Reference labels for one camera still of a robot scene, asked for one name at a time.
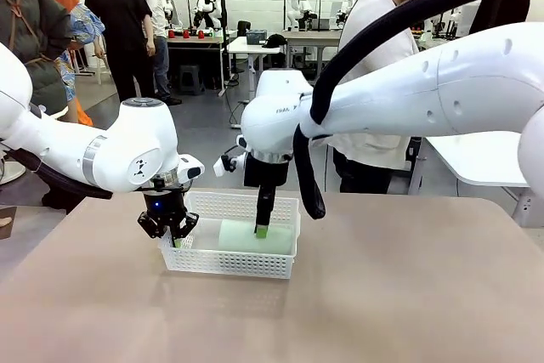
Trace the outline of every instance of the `black t-shirt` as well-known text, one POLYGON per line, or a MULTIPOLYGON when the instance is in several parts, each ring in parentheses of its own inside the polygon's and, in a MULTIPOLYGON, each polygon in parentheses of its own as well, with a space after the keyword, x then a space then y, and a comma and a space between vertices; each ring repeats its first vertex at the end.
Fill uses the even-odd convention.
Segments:
POLYGON ((85 0, 104 23, 108 51, 134 51, 145 47, 142 21, 151 10, 145 0, 85 0))

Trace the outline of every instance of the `gray metal band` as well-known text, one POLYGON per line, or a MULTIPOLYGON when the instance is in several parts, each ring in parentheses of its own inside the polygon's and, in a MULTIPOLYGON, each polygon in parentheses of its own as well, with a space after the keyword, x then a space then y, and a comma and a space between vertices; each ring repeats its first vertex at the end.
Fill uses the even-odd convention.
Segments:
POLYGON ((93 141, 88 144, 87 149, 85 150, 85 155, 83 155, 83 176, 85 176, 85 179, 91 185, 96 187, 98 187, 98 185, 96 184, 93 174, 94 157, 96 156, 96 152, 98 152, 102 146, 102 142, 104 142, 106 139, 107 138, 102 135, 94 138, 93 141))

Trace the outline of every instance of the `black pants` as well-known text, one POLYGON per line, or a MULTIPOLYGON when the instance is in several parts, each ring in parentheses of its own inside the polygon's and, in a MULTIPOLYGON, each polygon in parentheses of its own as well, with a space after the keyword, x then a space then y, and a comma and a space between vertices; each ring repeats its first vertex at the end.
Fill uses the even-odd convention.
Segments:
POLYGON ((108 63, 120 101, 136 97, 133 77, 138 81, 142 97, 155 98, 153 59, 147 55, 145 48, 127 51, 108 50, 108 63))
POLYGON ((350 161, 336 149, 332 160, 338 176, 342 179, 341 193, 370 193, 386 195, 393 177, 393 169, 363 165, 350 161))

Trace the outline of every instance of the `white sweatshirt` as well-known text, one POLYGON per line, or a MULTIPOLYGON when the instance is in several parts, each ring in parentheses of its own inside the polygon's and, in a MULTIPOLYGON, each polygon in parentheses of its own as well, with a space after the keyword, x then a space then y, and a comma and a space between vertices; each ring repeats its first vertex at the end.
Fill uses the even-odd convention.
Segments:
MULTIPOLYGON (((361 30, 394 8, 393 0, 359 0, 349 14, 338 49, 342 49, 361 30)), ((368 54, 342 82, 362 77, 417 52, 414 37, 410 29, 406 29, 368 54)), ((410 138, 351 133, 334 135, 326 142, 351 161, 374 167, 404 169, 405 153, 410 138)))

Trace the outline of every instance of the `blue patterned sleeve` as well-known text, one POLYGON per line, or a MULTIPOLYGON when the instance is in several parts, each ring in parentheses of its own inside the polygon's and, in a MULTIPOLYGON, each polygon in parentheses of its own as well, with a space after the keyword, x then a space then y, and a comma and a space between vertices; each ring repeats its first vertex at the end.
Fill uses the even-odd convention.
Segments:
POLYGON ((92 43, 105 30, 100 19, 83 3, 79 3, 70 16, 72 36, 80 44, 92 43))

